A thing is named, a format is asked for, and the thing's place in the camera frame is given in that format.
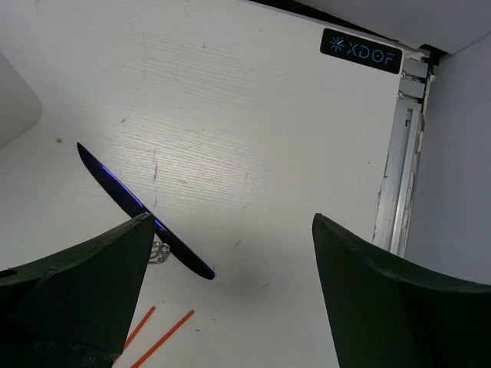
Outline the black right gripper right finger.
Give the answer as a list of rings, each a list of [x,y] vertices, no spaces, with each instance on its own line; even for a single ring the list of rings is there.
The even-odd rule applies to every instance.
[[[342,367],[488,367],[490,287],[423,268],[328,217],[315,258]]]

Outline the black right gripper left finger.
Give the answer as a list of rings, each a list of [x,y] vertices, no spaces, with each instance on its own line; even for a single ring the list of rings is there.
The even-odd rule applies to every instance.
[[[3,367],[111,367],[123,353],[156,223],[138,215],[1,272]]]

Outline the white drawer box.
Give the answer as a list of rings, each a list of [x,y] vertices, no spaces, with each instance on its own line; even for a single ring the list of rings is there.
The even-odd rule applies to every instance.
[[[0,88],[0,145],[4,147],[39,121],[42,105],[4,54],[1,54]]]

